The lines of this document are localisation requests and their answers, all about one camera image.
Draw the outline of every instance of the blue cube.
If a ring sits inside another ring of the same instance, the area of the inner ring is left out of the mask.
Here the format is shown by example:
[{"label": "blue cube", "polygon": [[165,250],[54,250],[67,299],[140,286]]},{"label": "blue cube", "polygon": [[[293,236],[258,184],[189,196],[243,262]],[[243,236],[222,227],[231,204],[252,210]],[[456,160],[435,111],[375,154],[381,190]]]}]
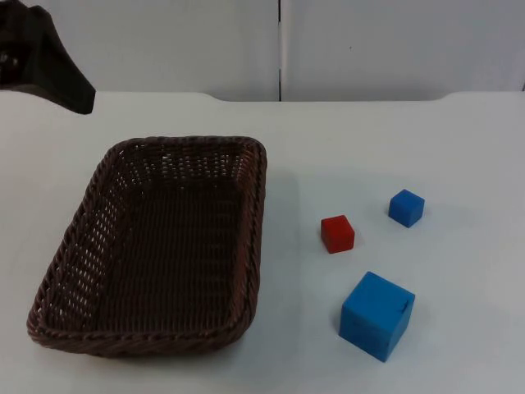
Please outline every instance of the blue cube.
[{"label": "blue cube", "polygon": [[403,226],[411,227],[423,215],[424,206],[424,199],[408,190],[402,190],[390,200],[388,216]]},{"label": "blue cube", "polygon": [[409,325],[416,296],[366,273],[341,310],[339,335],[385,362]]}]

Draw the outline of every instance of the white wall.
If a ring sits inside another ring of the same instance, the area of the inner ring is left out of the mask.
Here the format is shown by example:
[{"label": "white wall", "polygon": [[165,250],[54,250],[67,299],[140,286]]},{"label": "white wall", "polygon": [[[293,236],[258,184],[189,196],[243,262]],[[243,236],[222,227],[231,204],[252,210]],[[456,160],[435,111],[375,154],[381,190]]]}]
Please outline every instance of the white wall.
[{"label": "white wall", "polygon": [[525,82],[524,0],[281,1],[284,100],[435,99]]},{"label": "white wall", "polygon": [[276,0],[22,1],[51,13],[99,90],[278,98]]},{"label": "white wall", "polygon": [[99,90],[229,100],[520,90],[525,0],[26,0]]}]

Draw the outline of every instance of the brown wicker basket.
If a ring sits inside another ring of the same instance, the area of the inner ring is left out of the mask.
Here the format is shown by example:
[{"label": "brown wicker basket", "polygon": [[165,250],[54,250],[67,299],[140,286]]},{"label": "brown wicker basket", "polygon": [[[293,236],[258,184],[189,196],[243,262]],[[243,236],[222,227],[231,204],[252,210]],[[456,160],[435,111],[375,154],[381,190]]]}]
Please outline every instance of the brown wicker basket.
[{"label": "brown wicker basket", "polygon": [[111,148],[40,285],[31,338],[103,356],[240,338],[257,305],[266,167],[263,146],[244,137]]}]

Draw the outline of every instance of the large blue cube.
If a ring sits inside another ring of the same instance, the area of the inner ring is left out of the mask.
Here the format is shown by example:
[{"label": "large blue cube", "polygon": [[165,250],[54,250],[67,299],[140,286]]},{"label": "large blue cube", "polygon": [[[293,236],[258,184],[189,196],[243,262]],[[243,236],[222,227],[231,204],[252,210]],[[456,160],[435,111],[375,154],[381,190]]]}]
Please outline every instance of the large blue cube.
[{"label": "large blue cube", "polygon": [[409,325],[416,296],[366,273],[341,310],[339,335],[385,362]]},{"label": "large blue cube", "polygon": [[423,215],[424,206],[424,199],[404,189],[390,200],[388,216],[403,226],[411,227]]}]

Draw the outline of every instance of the red cube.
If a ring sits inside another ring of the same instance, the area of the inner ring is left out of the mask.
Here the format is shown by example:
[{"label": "red cube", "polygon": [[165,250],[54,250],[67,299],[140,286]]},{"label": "red cube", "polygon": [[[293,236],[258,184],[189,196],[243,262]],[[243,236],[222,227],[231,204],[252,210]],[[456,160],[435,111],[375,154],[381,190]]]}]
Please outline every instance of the red cube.
[{"label": "red cube", "polygon": [[329,253],[354,247],[355,232],[345,215],[321,220],[321,238]]}]

